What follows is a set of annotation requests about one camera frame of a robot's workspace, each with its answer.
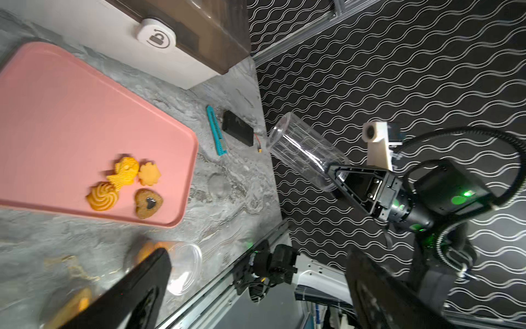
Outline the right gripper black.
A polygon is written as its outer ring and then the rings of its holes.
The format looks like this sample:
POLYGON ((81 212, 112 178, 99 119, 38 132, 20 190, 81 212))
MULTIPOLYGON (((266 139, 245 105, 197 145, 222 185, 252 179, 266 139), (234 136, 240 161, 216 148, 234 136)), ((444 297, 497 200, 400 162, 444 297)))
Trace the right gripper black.
POLYGON ((355 206, 398 231, 424 232, 434 225, 431 211, 390 171, 332 163, 326 175, 355 206))

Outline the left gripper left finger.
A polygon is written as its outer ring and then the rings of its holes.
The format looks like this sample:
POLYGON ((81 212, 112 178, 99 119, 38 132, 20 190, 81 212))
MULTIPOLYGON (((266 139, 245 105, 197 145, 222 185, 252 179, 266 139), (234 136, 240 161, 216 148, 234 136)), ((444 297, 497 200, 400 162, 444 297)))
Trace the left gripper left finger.
POLYGON ((168 251, 156 249, 63 328, 155 328, 171 269, 168 251))

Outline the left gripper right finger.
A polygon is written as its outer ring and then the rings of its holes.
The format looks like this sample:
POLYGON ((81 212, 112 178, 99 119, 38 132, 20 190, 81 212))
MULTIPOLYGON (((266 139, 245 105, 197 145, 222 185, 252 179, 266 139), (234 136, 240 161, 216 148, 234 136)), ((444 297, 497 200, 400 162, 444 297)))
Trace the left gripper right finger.
POLYGON ((455 328, 356 247, 345 277, 360 328, 455 328))

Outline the clear cookie jar handled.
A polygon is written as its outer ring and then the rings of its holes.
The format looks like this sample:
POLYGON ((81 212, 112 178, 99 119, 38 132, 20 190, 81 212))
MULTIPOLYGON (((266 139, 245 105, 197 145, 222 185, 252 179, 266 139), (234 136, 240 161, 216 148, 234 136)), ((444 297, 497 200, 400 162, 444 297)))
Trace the clear cookie jar handled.
POLYGON ((271 154, 324 192, 336 190, 326 174, 333 164, 349 164, 338 148, 292 112, 270 130, 267 148, 271 154))

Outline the brown heart cookie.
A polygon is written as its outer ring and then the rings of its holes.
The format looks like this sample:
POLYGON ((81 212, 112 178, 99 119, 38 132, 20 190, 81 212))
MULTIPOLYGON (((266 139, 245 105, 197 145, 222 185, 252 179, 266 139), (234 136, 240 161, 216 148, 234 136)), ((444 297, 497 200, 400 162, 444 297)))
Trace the brown heart cookie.
POLYGON ((149 189, 140 189, 135 194, 136 216, 139 219, 148 219, 155 215, 162 207, 164 199, 156 192, 149 189))

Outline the orange swirl cookie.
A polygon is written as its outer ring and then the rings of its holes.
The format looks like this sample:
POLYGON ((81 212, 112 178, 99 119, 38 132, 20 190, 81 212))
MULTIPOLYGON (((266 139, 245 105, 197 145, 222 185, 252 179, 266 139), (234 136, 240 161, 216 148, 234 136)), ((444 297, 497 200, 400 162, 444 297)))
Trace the orange swirl cookie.
POLYGON ((90 190, 86 201, 94 211, 108 211, 119 201, 119 192, 111 183, 101 182, 90 190))

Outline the orange flower cookie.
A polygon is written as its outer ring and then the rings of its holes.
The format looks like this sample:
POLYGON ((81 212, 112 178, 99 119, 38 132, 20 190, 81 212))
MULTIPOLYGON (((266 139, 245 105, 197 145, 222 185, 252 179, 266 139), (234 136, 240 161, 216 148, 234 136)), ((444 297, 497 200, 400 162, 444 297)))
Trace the orange flower cookie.
POLYGON ((142 164, 138 172, 138 179, 142 186, 156 185, 160 177, 161 173, 158 166, 151 162, 142 164))

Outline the orange fish cookie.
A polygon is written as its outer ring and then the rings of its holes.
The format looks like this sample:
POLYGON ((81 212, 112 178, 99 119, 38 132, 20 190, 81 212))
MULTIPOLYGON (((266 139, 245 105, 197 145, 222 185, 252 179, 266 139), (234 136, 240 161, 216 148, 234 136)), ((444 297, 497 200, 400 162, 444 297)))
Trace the orange fish cookie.
POLYGON ((135 158, 124 157, 115 164, 114 173, 112 175, 107 175, 106 179, 116 191, 120 191, 124 186, 134 184, 139 169, 139 162, 135 158))

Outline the clear jar lid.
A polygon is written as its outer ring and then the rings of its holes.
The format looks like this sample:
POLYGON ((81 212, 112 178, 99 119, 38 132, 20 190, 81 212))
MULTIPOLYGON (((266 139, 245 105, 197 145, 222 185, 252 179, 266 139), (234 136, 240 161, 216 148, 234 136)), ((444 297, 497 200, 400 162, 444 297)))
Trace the clear jar lid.
POLYGON ((212 198, 225 199, 231 193, 231 182, 223 174, 212 174, 208 178, 208 192, 212 198))

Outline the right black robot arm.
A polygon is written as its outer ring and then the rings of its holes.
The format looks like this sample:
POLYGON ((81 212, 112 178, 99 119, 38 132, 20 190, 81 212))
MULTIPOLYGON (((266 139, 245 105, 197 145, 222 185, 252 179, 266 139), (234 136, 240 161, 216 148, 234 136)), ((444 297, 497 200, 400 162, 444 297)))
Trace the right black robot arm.
POLYGON ((367 215, 415 235, 408 286, 437 313, 442 312, 455 281, 472 276, 477 256, 467 237, 468 222, 509 205, 525 188, 525 143, 501 130, 454 127, 429 132, 402 142, 394 155, 425 141, 463 134, 495 138, 518 154, 516 178, 500 196, 448 159, 423 161, 402 178, 378 165, 332 162, 325 169, 342 195, 367 215))

